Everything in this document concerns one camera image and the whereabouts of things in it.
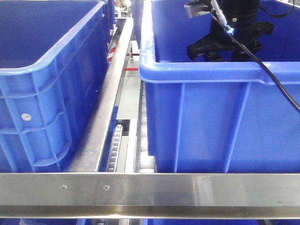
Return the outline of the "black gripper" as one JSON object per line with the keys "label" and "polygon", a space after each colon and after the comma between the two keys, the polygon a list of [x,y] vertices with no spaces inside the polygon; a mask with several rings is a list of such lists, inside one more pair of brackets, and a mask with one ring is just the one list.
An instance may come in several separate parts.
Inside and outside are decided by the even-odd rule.
{"label": "black gripper", "polygon": [[217,21],[212,21],[209,34],[189,45],[187,55],[191,60],[202,55],[205,61],[221,61],[223,59],[221,53],[231,51],[231,60],[247,61],[249,56],[238,43],[255,53],[262,46],[258,39],[263,35],[271,35],[274,28],[275,25],[268,21],[245,23],[243,27],[233,29],[234,39],[232,39]]}

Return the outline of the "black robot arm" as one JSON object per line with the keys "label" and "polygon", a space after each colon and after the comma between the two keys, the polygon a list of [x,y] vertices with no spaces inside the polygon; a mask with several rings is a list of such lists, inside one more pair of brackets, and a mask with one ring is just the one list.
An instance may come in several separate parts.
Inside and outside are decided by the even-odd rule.
{"label": "black robot arm", "polygon": [[[233,31],[233,36],[251,53],[261,48],[258,39],[263,35],[271,35],[275,25],[271,22],[256,22],[260,2],[258,0],[218,0],[226,24]],[[192,0],[185,5],[190,18],[211,13],[218,18],[217,12],[210,0]],[[205,61],[221,61],[221,52],[232,51],[231,61],[248,61],[246,54],[227,34],[221,25],[213,18],[210,32],[197,42],[187,47],[187,55],[191,60],[203,55]]]}

